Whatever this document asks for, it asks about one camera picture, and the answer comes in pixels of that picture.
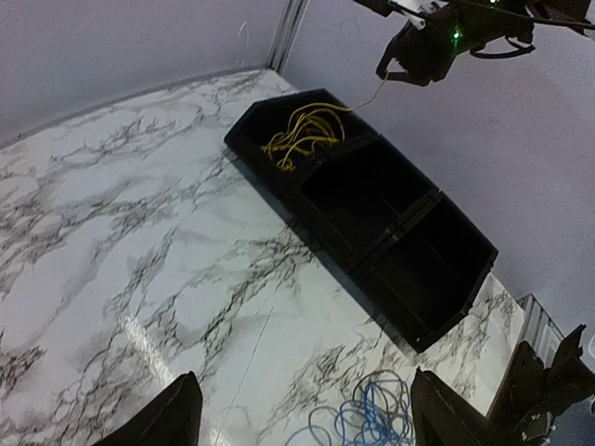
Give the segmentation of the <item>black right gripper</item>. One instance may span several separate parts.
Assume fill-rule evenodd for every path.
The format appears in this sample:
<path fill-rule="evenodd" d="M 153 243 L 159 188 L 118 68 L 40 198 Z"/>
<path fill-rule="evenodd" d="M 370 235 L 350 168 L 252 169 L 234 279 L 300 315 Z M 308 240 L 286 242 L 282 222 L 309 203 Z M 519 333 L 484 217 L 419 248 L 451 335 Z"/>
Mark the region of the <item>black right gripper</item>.
<path fill-rule="evenodd" d="M 431 12 L 422 29 L 405 25 L 387 44 L 376 74 L 426 86 L 445 78 L 456 58 L 512 59 L 535 50 L 535 25 L 517 1 L 449 1 Z M 389 70 L 395 60 L 402 68 Z"/>

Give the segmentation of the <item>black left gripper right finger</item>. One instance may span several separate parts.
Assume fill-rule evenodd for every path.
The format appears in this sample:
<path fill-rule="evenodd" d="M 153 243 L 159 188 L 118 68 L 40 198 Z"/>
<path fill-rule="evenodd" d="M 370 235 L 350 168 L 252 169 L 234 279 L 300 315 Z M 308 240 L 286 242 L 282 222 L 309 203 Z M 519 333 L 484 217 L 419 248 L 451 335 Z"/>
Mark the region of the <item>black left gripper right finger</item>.
<path fill-rule="evenodd" d="M 510 445 L 509 434 L 489 421 L 432 371 L 416 369 L 411 385 L 417 445 Z"/>

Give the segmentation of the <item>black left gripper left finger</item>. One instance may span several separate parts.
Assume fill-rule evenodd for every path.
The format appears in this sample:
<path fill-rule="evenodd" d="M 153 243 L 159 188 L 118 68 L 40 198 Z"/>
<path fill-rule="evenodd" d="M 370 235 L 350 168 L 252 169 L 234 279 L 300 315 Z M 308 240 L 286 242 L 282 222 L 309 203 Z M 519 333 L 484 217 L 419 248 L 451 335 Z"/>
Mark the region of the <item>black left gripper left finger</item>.
<path fill-rule="evenodd" d="M 190 445 L 199 440 L 203 393 L 194 372 L 181 374 L 97 446 Z"/>

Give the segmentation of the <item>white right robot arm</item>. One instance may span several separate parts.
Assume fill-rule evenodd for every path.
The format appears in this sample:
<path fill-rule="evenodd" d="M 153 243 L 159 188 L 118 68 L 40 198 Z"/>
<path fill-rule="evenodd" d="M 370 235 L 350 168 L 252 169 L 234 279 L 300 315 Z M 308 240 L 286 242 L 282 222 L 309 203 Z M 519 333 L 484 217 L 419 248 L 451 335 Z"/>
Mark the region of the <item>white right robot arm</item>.
<path fill-rule="evenodd" d="M 512 59 L 534 51 L 537 24 L 594 35 L 588 1 L 364 1 L 379 16 L 408 22 L 377 65 L 384 81 L 426 86 L 441 81 L 456 58 Z M 585 325 L 559 344 L 550 366 L 531 345 L 515 349 L 491 412 L 482 415 L 430 371 L 416 371 L 411 407 L 419 445 L 541 445 L 552 420 L 594 393 L 582 362 Z"/>

